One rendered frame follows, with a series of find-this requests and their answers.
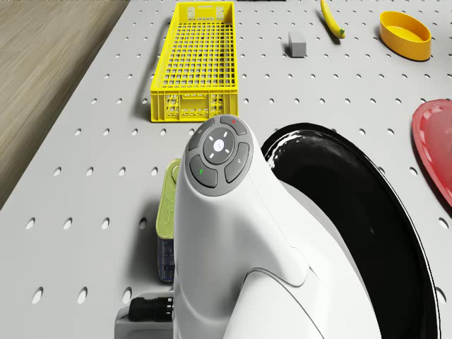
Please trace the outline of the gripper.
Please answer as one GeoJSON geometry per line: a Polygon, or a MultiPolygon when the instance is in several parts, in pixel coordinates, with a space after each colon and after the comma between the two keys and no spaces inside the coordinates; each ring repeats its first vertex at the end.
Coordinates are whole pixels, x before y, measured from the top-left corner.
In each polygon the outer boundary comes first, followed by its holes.
{"type": "Polygon", "coordinates": [[[174,292],[145,292],[122,307],[114,339],[173,339],[174,292]]]}

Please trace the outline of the banana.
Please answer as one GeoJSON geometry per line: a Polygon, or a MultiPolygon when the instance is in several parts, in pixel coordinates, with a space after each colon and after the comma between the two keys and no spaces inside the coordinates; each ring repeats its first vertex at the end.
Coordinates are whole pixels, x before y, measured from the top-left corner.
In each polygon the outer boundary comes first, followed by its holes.
{"type": "Polygon", "coordinates": [[[323,14],[326,25],[328,26],[328,29],[333,33],[333,35],[338,39],[344,39],[345,30],[341,28],[335,21],[335,18],[333,17],[333,14],[329,9],[326,0],[321,0],[321,12],[323,14]]]}

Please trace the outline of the red plate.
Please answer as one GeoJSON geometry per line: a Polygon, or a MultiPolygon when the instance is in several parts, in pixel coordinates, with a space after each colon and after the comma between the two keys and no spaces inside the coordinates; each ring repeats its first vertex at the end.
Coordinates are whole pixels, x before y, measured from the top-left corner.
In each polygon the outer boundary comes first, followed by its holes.
{"type": "Polygon", "coordinates": [[[421,104],[412,115],[412,136],[430,178],[452,206],[452,100],[421,104]]]}

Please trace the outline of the yellow bowl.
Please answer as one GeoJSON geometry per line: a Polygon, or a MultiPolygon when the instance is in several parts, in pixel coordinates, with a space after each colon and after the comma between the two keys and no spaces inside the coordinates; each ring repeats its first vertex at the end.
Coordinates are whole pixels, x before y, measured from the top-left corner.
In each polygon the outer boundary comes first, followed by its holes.
{"type": "Polygon", "coordinates": [[[389,49],[415,61],[430,58],[432,34],[421,21],[397,11],[384,11],[379,20],[380,38],[389,49]]]}

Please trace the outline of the yellow basket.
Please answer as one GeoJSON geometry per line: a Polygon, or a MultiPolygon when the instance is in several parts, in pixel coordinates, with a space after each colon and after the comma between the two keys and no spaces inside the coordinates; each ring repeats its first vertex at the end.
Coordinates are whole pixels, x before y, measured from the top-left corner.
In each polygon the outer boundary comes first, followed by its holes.
{"type": "Polygon", "coordinates": [[[150,87],[153,122],[238,114],[234,3],[179,2],[150,87]]]}

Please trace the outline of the grey cube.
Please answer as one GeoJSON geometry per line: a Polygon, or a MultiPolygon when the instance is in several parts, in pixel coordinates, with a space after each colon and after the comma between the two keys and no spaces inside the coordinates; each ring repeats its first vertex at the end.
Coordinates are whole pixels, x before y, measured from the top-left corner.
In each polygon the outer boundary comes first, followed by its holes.
{"type": "Polygon", "coordinates": [[[307,55],[307,41],[301,31],[289,31],[288,42],[292,58],[301,58],[307,55]]]}

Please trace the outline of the black plate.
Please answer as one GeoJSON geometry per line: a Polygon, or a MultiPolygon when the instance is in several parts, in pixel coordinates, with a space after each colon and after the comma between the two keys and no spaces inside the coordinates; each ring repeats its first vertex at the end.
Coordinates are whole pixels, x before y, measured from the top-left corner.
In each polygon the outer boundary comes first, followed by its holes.
{"type": "Polygon", "coordinates": [[[262,145],[275,176],[333,223],[363,278],[383,339],[441,339],[432,272],[405,206],[380,169],[326,127],[298,123],[262,145]]]}

